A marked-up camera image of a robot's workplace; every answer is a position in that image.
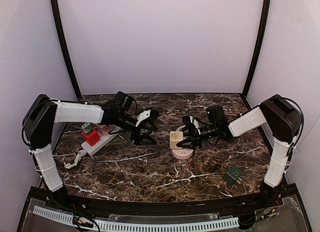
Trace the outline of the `pink round socket hub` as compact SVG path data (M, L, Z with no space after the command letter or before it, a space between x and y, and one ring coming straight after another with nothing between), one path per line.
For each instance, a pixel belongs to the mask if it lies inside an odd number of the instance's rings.
M187 149L187 148L171 150L172 155L178 160L189 159L193 155L193 152L194 152L193 149Z

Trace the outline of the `beige cube adapter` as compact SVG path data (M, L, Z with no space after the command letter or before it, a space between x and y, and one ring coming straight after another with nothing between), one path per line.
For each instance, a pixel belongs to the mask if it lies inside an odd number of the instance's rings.
M178 147L177 144L184 139L182 131L170 131L169 134L169 147L172 150L180 150L182 147Z

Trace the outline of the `pink cube socket adapter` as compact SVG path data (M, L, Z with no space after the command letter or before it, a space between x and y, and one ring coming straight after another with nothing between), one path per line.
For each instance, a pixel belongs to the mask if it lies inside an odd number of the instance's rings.
M104 137L108 136L109 132L111 132L113 129L113 125L96 124L96 130Z

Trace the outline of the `mint green usb charger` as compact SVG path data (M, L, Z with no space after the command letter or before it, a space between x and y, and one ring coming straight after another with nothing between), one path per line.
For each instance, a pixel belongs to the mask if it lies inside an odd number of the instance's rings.
M93 131L93 127L89 122L82 124L81 128L86 135L90 134Z

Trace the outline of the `red cube socket adapter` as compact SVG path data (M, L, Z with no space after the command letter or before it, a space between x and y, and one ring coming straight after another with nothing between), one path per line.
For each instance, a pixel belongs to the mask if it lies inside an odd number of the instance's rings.
M82 134L85 142L87 142L92 147L101 140L99 133L96 129L93 129L88 134L86 134L85 132L82 132L81 134Z

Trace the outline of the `dark green cube adapter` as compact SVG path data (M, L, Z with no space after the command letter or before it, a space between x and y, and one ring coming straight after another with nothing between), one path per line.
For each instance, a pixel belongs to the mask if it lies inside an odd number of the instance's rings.
M226 170L222 178L225 182L232 186L241 177L242 174L242 170L240 170L235 165L232 165Z

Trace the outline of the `white power strip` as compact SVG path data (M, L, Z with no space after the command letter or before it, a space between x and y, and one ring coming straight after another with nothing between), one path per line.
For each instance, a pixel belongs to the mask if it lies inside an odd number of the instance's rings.
M109 132L109 135L104 137L99 133L100 141L95 144L93 147L90 146L87 142L83 142L81 147L87 152L88 155L93 156L96 152L102 149L107 143L114 139L122 129L118 126L114 126L114 129Z

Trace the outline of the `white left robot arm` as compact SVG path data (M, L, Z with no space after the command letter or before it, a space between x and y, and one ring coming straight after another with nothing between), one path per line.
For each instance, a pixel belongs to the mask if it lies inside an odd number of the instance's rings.
M22 121L21 137L33 156L34 164L51 192L64 187L52 152L55 124L92 123L113 125L130 132L135 145L155 145L150 133L157 130L159 112L148 108L137 117L128 113L135 99L119 91L105 104L63 101L40 94Z

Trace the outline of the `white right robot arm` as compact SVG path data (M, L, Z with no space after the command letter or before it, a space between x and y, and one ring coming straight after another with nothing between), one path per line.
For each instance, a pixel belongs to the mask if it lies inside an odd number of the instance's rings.
M231 122L228 122L223 107L219 105L206 108L206 114L209 123L202 126L197 117L183 116L184 127L171 133L170 147L194 150L201 148L205 140L217 138L229 141L266 124L272 132L274 146L260 190L280 187L304 127L302 109L295 101L276 94Z

